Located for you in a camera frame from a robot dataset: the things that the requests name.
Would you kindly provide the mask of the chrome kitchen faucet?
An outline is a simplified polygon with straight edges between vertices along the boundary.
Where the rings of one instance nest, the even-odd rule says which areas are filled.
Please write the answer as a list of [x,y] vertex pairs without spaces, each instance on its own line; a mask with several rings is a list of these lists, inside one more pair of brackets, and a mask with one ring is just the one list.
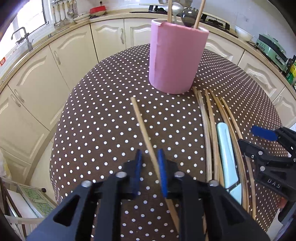
[[32,51],[32,50],[33,50],[33,46],[32,46],[32,42],[33,42],[33,41],[31,41],[31,42],[29,41],[29,35],[30,35],[30,34],[27,33],[25,27],[20,27],[20,28],[17,29],[15,32],[13,32],[13,34],[11,35],[11,40],[13,40],[13,38],[14,38],[14,34],[17,33],[17,32],[19,32],[20,30],[23,30],[24,35],[23,35],[19,40],[16,41],[16,44],[19,45],[22,41],[26,40],[26,42],[27,42],[27,46],[28,46],[28,51],[29,51],[29,52]]

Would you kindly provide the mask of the kitchen window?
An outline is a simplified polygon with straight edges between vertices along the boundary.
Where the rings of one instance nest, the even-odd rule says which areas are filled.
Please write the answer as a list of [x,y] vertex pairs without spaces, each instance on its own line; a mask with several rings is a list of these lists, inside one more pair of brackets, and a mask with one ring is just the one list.
[[4,36],[1,39],[1,59],[5,57],[7,60],[11,55],[11,51],[15,51],[20,45],[16,44],[23,35],[23,30],[14,34],[13,40],[11,35],[20,27],[25,27],[27,33],[32,34],[43,25],[49,23],[49,1],[29,1],[17,13],[16,17],[12,20],[7,28]]

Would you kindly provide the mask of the yellow green bottle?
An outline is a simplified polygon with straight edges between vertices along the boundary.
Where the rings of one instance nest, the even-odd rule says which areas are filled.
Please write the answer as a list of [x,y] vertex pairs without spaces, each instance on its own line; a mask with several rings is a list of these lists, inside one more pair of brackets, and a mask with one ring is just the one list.
[[294,55],[292,58],[292,61],[290,62],[290,66],[286,74],[286,80],[290,85],[293,85],[295,82],[295,75],[296,75],[295,70],[296,70],[296,66],[295,66],[295,55]]

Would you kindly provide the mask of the green electric cooker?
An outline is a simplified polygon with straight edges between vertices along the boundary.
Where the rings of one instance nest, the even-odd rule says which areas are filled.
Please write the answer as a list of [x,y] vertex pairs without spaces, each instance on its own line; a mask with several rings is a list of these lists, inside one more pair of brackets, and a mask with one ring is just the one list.
[[255,43],[256,47],[278,68],[286,72],[288,58],[286,51],[279,44],[278,40],[266,34],[259,34]]

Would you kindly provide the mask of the white ceramic bowl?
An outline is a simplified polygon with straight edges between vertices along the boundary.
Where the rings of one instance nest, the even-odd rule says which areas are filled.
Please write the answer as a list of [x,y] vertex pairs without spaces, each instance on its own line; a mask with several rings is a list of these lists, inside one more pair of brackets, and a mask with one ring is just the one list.
[[253,35],[238,26],[235,26],[235,33],[239,39],[244,40],[245,42],[250,42],[253,38]]

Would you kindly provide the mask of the pink cylindrical utensil holder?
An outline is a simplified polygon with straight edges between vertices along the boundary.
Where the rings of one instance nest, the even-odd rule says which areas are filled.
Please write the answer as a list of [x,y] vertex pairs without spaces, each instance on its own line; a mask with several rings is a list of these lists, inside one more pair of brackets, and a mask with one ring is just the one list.
[[159,91],[183,94],[191,89],[209,31],[153,19],[149,52],[149,82]]

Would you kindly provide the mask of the black gas stove top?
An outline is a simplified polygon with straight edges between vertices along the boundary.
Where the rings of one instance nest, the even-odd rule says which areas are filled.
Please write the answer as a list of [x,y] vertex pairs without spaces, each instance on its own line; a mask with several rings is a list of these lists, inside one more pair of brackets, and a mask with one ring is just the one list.
[[[131,11],[131,13],[150,13],[161,15],[168,14],[168,6],[163,6],[162,4],[140,4],[140,6],[148,7],[148,9],[146,11]],[[182,21],[185,21],[185,25],[187,27],[193,27],[198,15],[197,11],[197,9],[192,7],[189,7],[189,10],[184,8],[183,11],[177,14],[177,17],[180,17]],[[230,23],[228,21],[210,13],[203,12],[201,14],[200,23],[210,25],[238,38],[238,35],[236,34],[235,30],[230,27]]]

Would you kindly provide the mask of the lower cream cabinets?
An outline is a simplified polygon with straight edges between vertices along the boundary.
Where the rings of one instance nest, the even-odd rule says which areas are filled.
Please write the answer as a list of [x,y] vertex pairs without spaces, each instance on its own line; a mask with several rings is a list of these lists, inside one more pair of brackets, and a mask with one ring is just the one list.
[[[1,79],[1,150],[8,175],[28,183],[72,88],[100,60],[150,41],[159,14],[119,13],[70,24],[46,37]],[[258,49],[207,24],[206,48],[241,67],[264,89],[286,127],[295,124],[295,91]]]

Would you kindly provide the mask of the stainless steel steamer pot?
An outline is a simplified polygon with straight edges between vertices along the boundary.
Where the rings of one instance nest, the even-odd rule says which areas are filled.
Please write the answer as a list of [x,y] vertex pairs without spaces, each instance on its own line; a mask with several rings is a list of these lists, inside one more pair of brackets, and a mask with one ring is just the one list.
[[[185,8],[189,8],[192,5],[192,2],[192,0],[172,1],[172,13],[181,13]],[[169,4],[167,0],[159,0],[159,4],[165,11],[168,11]]]

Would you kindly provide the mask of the metal spoon in holder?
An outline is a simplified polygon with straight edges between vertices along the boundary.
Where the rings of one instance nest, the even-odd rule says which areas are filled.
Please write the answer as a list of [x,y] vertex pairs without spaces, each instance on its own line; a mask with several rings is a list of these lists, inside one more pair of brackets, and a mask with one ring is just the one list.
[[173,2],[172,3],[172,14],[174,17],[174,24],[177,23],[177,14],[182,13],[184,10],[184,6],[178,2]]

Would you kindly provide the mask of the wooden chopstick in holder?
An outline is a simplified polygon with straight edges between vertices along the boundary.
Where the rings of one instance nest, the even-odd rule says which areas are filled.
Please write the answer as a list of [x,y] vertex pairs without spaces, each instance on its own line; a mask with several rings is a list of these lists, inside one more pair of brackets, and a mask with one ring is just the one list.
[[172,0],[168,0],[168,17],[167,17],[168,23],[171,23],[171,16],[172,16]]

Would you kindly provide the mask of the stack of white dishes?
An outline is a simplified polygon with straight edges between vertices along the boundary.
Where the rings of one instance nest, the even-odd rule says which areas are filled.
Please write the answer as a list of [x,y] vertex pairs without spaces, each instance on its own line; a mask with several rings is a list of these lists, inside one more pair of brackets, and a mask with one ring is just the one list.
[[74,23],[81,23],[83,21],[89,20],[90,18],[90,13],[86,13],[86,14],[80,14],[79,16],[77,16],[76,18],[73,19]]

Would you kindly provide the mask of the red bowl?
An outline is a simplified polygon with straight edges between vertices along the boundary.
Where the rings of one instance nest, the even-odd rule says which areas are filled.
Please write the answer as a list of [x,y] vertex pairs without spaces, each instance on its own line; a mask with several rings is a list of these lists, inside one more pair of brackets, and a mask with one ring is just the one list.
[[91,8],[89,10],[89,14],[91,16],[102,16],[102,15],[104,15],[106,13],[106,6],[103,5],[103,2],[100,1],[99,4],[100,4],[99,6]]

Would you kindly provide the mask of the hanging utensil rack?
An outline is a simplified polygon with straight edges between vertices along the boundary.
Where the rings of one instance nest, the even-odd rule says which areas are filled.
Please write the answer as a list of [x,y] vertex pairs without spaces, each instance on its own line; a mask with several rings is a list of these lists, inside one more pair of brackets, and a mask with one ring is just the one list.
[[55,29],[74,23],[78,16],[77,1],[49,1]]

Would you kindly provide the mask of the light blue handled utensil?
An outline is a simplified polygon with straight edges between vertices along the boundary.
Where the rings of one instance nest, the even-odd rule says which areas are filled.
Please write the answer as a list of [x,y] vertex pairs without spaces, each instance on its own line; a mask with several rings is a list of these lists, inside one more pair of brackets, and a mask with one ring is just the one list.
[[239,204],[242,204],[242,185],[236,171],[236,163],[228,125],[220,122],[217,124],[216,130],[222,161],[224,187]]

